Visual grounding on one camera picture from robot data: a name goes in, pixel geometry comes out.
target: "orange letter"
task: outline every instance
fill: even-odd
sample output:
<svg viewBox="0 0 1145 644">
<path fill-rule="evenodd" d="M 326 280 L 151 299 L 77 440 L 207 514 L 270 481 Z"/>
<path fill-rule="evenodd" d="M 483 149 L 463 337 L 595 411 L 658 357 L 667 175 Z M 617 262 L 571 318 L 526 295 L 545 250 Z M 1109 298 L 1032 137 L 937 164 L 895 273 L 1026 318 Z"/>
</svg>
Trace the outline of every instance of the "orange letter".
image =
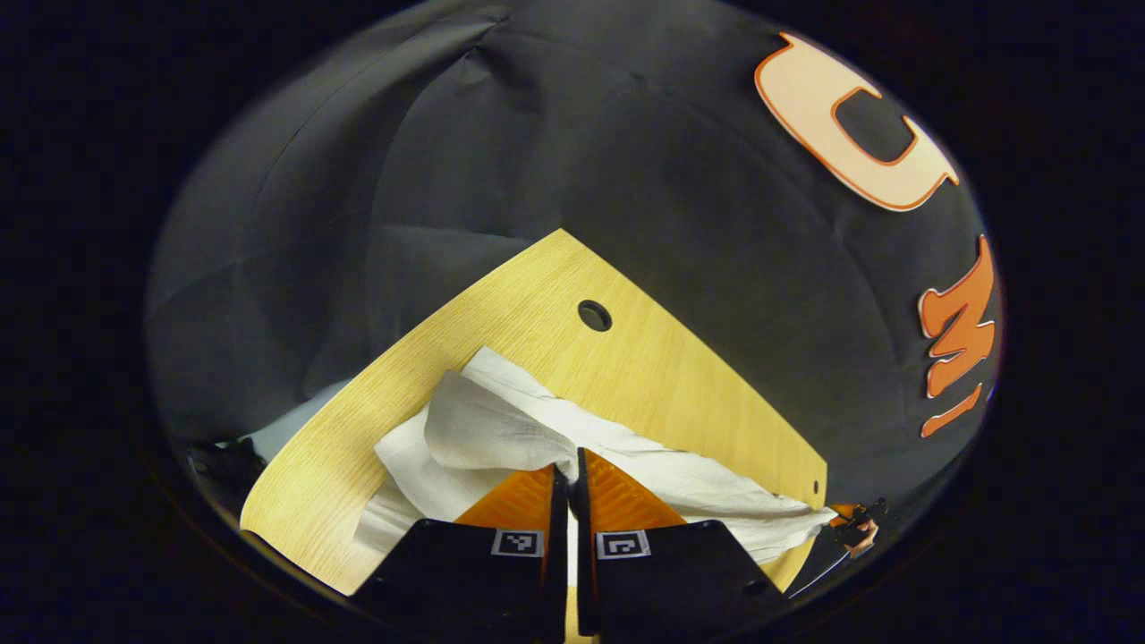
<svg viewBox="0 0 1145 644">
<path fill-rule="evenodd" d="M 918 319 L 923 335 L 933 338 L 942 333 L 942 328 L 954 317 L 954 323 L 930 350 L 931 358 L 948 355 L 939 360 L 926 372 L 926 398 L 942 393 L 950 383 L 985 360 L 994 348 L 994 322 L 978 323 L 986 312 L 994 289 L 994 261 L 986 236 L 978 237 L 978 261 L 943 292 L 929 289 L 918 298 Z"/>
<path fill-rule="evenodd" d="M 907 211 L 930 198 L 943 179 L 958 175 L 934 141 L 903 116 L 915 139 L 893 162 L 868 155 L 839 125 L 835 110 L 856 92 L 883 95 L 846 65 L 798 38 L 756 68 L 756 89 L 767 109 L 831 174 L 887 210 Z"/>
</svg>

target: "white cloth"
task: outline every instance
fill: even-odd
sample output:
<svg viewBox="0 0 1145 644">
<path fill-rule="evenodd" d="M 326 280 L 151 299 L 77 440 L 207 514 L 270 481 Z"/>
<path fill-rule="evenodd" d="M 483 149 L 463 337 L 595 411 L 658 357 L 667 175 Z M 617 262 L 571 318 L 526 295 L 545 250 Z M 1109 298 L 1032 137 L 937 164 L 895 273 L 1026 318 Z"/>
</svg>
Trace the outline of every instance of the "white cloth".
<svg viewBox="0 0 1145 644">
<path fill-rule="evenodd" d="M 577 447 L 627 472 L 689 523 L 722 521 L 759 564 L 805 542 L 836 517 L 555 398 L 528 371 L 482 347 L 460 376 L 443 376 L 426 408 L 374 446 L 396 487 L 382 486 L 370 501 L 356 537 L 386 553 L 420 518 L 416 513 L 456 519 L 514 470 L 556 463 L 574 481 Z M 569 515 L 570 586 L 576 583 L 576 539 Z"/>
</svg>

